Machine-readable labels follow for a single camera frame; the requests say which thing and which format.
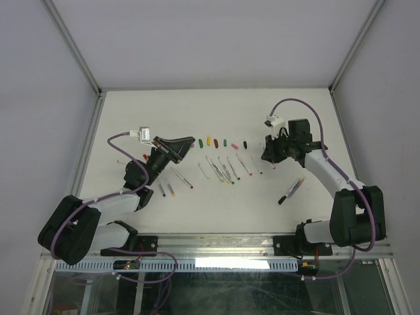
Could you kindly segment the pink cap marker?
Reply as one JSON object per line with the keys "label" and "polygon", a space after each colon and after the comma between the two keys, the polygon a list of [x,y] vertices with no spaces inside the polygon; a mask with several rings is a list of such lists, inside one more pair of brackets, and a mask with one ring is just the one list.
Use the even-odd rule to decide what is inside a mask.
{"label": "pink cap marker", "polygon": [[246,173],[249,176],[252,176],[252,172],[250,170],[250,168],[247,166],[247,164],[244,162],[244,160],[242,159],[242,157],[239,154],[236,154],[238,161],[241,163],[242,167],[245,169]]}

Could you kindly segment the light green cap marker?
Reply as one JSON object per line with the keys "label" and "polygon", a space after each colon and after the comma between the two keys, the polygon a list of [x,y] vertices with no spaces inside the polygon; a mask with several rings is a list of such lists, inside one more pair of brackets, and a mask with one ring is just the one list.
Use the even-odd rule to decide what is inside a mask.
{"label": "light green cap marker", "polygon": [[202,164],[198,163],[198,167],[201,170],[201,172],[204,174],[206,179],[210,179],[210,176],[207,174],[207,172],[205,171],[204,167]]}

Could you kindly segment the grey barrel marker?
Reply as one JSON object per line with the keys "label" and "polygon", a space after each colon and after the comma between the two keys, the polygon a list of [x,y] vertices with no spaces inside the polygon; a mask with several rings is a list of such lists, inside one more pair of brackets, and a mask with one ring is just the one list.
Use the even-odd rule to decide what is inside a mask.
{"label": "grey barrel marker", "polygon": [[306,180],[305,177],[302,178],[298,178],[293,186],[289,189],[288,193],[286,194],[286,198],[290,198],[295,192],[296,190],[302,185],[302,183]]}

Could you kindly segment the blue cap marker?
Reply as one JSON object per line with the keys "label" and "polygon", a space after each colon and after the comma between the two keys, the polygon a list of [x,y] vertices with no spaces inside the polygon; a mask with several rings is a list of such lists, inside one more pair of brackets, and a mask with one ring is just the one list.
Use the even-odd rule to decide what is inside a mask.
{"label": "blue cap marker", "polygon": [[165,193],[165,190],[163,189],[162,184],[161,184],[161,183],[159,183],[159,184],[157,185],[157,187],[159,188],[159,191],[161,192],[161,195],[162,195],[163,197],[165,197],[165,196],[166,196],[166,193]]}

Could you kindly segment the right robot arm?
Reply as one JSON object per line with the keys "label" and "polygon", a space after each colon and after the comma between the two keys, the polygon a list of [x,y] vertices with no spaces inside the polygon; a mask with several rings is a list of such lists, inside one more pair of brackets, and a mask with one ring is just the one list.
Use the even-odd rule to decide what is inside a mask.
{"label": "right robot arm", "polygon": [[366,186],[351,179],[326,156],[327,148],[315,141],[307,119],[284,121],[270,115],[265,121],[271,134],[265,138],[262,160],[280,163],[288,158],[311,172],[330,193],[333,206],[329,220],[307,220],[297,225],[293,245],[301,254],[308,254],[319,243],[339,247],[357,247],[363,243],[369,251],[386,233],[383,192],[378,186]]}

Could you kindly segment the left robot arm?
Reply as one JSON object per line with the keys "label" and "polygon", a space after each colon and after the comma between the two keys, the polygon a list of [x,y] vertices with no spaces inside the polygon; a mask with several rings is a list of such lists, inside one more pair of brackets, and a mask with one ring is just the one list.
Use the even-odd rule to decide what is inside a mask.
{"label": "left robot arm", "polygon": [[[136,159],[113,144],[113,140],[120,137],[137,137],[142,144],[149,145],[151,151],[146,161]],[[141,131],[111,136],[108,145],[130,159],[125,166],[122,188],[89,200],[72,194],[63,197],[42,227],[37,237],[38,244],[54,259],[69,265],[77,264],[92,251],[106,255],[133,254],[138,248],[138,231],[117,216],[144,209],[154,195],[151,185],[169,163],[180,163],[194,142],[192,136],[176,139],[155,136],[149,139],[142,136]]]}

